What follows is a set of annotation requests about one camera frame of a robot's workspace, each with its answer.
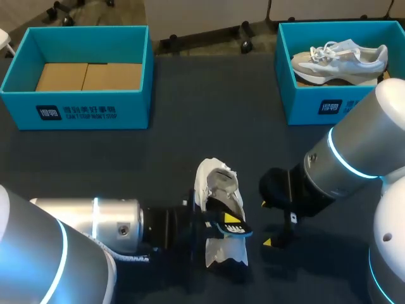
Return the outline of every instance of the chair leg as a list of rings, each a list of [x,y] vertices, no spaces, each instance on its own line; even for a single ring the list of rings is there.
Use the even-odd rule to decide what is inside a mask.
[[[9,44],[7,44],[6,47],[10,51],[10,53],[13,54],[13,56],[15,56],[15,52],[14,52],[13,48]]]

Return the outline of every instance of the shoelace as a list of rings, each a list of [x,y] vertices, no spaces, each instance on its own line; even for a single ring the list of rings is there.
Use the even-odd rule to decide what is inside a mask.
[[[329,45],[336,44],[334,41],[329,41],[325,44],[324,47],[315,48],[313,46],[310,47],[309,52],[311,53],[311,58],[314,62],[319,62],[323,58],[331,58],[331,59],[338,59],[339,56],[331,49]]]

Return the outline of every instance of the white sneaker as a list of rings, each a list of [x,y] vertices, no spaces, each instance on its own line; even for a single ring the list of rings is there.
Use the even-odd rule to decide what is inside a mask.
[[[388,49],[358,46],[351,39],[330,41],[324,47],[311,47],[309,52],[294,55],[291,65],[301,78],[324,84],[332,79],[343,79],[355,85],[377,85],[388,63]]]
[[[194,202],[201,207],[201,211],[206,211],[209,197],[213,192],[219,190],[218,199],[245,220],[243,201],[238,188],[236,172],[231,171],[229,167],[216,158],[205,159],[197,169],[194,183]],[[222,197],[221,192],[225,192],[227,195]],[[247,266],[245,238],[207,239],[205,252],[207,267],[213,262],[222,263],[229,258]]]

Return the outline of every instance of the blue shoe box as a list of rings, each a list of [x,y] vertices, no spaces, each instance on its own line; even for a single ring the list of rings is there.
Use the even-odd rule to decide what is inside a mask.
[[[139,90],[37,92],[46,63],[141,63]],[[146,129],[153,66],[147,26],[29,28],[0,95],[20,130]]]
[[[385,44],[390,77],[405,79],[405,32],[397,21],[281,23],[275,71],[289,125],[336,124],[373,90],[373,85],[297,85],[290,63],[293,55],[348,39],[366,48]]]

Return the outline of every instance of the dark table surface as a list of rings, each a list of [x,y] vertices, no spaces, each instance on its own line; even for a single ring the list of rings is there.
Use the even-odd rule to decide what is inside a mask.
[[[0,61],[0,79],[9,61]],[[184,288],[179,269],[118,264],[118,304],[368,303],[367,242],[380,184],[372,182],[304,222],[285,251],[262,242],[282,212],[260,207],[268,168],[290,168],[329,126],[286,124],[273,57],[156,58],[148,130],[20,132],[0,103],[0,184],[20,196],[137,198],[177,205],[204,158],[237,171],[247,221],[250,275],[235,284],[198,272]]]

